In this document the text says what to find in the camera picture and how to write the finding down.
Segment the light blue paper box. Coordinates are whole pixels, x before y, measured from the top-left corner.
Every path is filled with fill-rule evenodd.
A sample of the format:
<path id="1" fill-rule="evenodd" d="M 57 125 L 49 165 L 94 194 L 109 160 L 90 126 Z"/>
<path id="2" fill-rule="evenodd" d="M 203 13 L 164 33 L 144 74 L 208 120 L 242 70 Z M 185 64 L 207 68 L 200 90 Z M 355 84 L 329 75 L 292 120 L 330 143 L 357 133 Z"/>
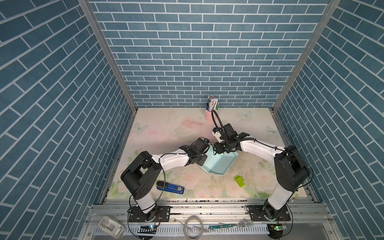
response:
<path id="1" fill-rule="evenodd" d="M 210 147 L 206 153 L 207 159 L 201 168 L 208 174 L 216 174 L 223 176 L 235 162 L 239 154 L 237 152 L 230 152 L 217 154 L 214 152 L 213 147 Z"/>

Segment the green plastic block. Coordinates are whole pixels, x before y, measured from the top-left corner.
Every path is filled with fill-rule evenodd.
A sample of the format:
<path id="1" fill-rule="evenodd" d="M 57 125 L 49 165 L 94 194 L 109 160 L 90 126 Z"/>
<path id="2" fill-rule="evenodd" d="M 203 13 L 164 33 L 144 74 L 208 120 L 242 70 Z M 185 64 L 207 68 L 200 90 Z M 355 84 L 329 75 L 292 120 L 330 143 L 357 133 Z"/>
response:
<path id="1" fill-rule="evenodd" d="M 239 175 L 235 176 L 235 177 L 234 177 L 234 180 L 236 181 L 236 183 L 238 184 L 238 186 L 239 186 L 240 188 L 242 188 L 242 187 L 245 186 L 244 179 L 243 179 L 241 176 L 239 176 Z"/>

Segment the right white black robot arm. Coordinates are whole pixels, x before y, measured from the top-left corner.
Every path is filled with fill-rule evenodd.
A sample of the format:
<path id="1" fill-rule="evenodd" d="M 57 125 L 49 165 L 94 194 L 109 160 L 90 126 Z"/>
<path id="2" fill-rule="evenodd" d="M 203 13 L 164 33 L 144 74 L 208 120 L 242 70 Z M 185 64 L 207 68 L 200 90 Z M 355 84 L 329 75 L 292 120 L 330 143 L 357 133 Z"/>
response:
<path id="1" fill-rule="evenodd" d="M 259 141 L 249 134 L 238 134 L 230 124 L 215 126 L 212 130 L 217 139 L 214 151 L 218 154 L 242 151 L 273 162 L 277 185 L 264 203 L 266 219 L 274 221 L 287 209 L 287 203 L 300 185 L 310 177 L 309 164 L 302 159 L 294 146 L 277 147 Z"/>

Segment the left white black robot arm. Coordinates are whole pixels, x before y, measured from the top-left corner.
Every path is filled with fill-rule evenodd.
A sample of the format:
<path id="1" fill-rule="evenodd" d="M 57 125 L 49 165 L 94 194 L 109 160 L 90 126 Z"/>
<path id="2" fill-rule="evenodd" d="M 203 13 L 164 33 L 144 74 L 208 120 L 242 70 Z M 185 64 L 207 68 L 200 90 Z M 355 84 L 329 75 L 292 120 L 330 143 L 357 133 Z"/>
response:
<path id="1" fill-rule="evenodd" d="M 151 221 L 159 215 L 157 201 L 151 195 L 160 173 L 192 164 L 202 166 L 207 159 L 210 141 L 198 138 L 190 145 L 183 145 L 176 151 L 160 155 L 141 152 L 121 174 L 121 180 L 131 193 L 137 206 L 134 214 L 142 221 Z"/>

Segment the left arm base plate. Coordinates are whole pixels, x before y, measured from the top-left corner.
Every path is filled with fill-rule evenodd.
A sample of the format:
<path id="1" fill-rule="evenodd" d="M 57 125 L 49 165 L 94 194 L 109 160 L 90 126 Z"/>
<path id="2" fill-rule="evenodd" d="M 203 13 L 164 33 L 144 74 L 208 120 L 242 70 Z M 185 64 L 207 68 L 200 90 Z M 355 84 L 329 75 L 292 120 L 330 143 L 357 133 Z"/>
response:
<path id="1" fill-rule="evenodd" d="M 160 223 L 163 222 L 169 222 L 171 214 L 171 207 L 170 206 L 156 206 L 152 210 L 150 210 L 148 213 L 144 213 L 140 207 L 133 206 L 130 208 L 130 213 L 128 220 L 132 223 L 144 223 L 144 222 L 154 222 L 155 219 L 157 221 L 160 221 Z"/>

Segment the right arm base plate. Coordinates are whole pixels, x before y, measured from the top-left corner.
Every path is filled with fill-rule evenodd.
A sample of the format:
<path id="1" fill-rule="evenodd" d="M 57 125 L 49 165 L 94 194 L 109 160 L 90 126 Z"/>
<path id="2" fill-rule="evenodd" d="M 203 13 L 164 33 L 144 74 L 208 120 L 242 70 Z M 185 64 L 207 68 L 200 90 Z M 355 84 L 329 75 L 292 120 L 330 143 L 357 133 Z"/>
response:
<path id="1" fill-rule="evenodd" d="M 264 205 L 247 205 L 245 206 L 247 213 L 253 222 L 273 222 L 278 220 L 291 220 L 291 214 L 287 206 L 283 206 L 280 210 Z"/>

